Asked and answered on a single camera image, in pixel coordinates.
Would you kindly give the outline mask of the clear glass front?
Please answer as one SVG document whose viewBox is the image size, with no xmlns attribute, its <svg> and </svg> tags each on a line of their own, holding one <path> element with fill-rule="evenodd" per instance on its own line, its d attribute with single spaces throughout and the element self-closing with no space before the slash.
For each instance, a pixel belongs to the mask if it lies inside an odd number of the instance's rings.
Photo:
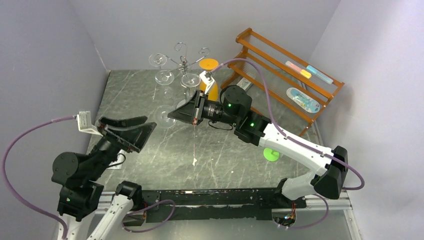
<svg viewBox="0 0 424 240">
<path fill-rule="evenodd" d="M 187 73 L 181 78 L 181 86 L 184 88 L 184 97 L 188 101 L 196 92 L 201 83 L 201 78 L 198 74 Z"/>
</svg>

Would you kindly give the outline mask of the orange plastic goblet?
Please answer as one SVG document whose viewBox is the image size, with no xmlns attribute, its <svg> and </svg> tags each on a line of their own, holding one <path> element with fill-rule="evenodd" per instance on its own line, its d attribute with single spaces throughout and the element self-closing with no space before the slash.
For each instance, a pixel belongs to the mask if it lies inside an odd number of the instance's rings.
<svg viewBox="0 0 424 240">
<path fill-rule="evenodd" d="M 204 71 L 211 72 L 211 70 L 213 70 L 213 69 L 215 69 L 216 67 L 219 66 L 219 62 L 217 60 L 213 59 L 213 58 L 204 58 L 199 62 L 199 66 Z M 212 87 L 212 89 L 208 93 L 207 99 L 211 100 L 211 101 L 217 101 L 218 98 L 219 98 L 219 90 L 218 90 L 218 85 L 215 81 L 214 86 Z"/>
</svg>

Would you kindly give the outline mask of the clear wine glass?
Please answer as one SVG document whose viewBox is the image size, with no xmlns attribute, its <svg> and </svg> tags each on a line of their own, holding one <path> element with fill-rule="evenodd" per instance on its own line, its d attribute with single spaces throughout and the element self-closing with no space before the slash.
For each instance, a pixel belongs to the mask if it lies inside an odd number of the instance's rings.
<svg viewBox="0 0 424 240">
<path fill-rule="evenodd" d="M 149 64 L 155 68 L 161 68 L 166 64 L 168 57 L 162 53 L 153 53 L 149 56 Z"/>
</svg>

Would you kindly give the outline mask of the green plastic goblet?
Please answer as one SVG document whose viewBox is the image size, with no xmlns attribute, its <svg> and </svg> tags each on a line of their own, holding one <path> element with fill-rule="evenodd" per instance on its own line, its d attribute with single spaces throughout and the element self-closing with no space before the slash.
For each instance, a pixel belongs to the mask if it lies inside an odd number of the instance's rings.
<svg viewBox="0 0 424 240">
<path fill-rule="evenodd" d="M 263 156 L 266 160 L 275 162 L 280 158 L 280 153 L 276 150 L 266 147 L 263 150 Z"/>
</svg>

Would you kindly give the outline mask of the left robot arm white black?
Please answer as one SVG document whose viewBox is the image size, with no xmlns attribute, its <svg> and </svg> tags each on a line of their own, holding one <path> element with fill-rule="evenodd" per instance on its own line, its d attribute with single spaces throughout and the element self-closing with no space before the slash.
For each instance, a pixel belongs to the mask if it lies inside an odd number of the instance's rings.
<svg viewBox="0 0 424 240">
<path fill-rule="evenodd" d="M 60 240 L 105 240 L 130 210 L 139 210 L 144 205 L 142 187 L 124 181 L 117 187 L 117 200 L 92 234 L 88 233 L 90 223 L 98 208 L 104 190 L 97 180 L 119 154 L 140 153 L 157 127 L 147 116 L 127 119 L 102 117 L 98 126 L 90 119 L 90 111 L 81 111 L 76 116 L 78 130 L 82 133 L 100 136 L 100 140 L 87 154 L 63 152 L 52 165 L 52 182 L 61 185 L 58 202 L 58 228 Z"/>
</svg>

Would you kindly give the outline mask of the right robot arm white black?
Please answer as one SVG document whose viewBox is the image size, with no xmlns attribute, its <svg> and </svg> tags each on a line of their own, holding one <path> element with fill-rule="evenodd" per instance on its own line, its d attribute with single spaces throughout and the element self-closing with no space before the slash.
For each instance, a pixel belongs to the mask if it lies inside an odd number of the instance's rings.
<svg viewBox="0 0 424 240">
<path fill-rule="evenodd" d="M 307 195 L 319 194 L 332 200 L 340 197 L 347 175 L 343 165 L 347 162 L 345 148 L 323 147 L 278 128 L 268 117 L 251 110 L 252 98 L 237 85 L 226 87 L 221 98 L 222 101 L 212 101 L 197 90 L 167 116 L 191 125 L 199 125 L 204 119 L 232 125 L 241 141 L 277 151 L 307 167 L 308 173 L 283 179 L 278 185 L 274 199 L 280 207 L 288 207 Z"/>
</svg>

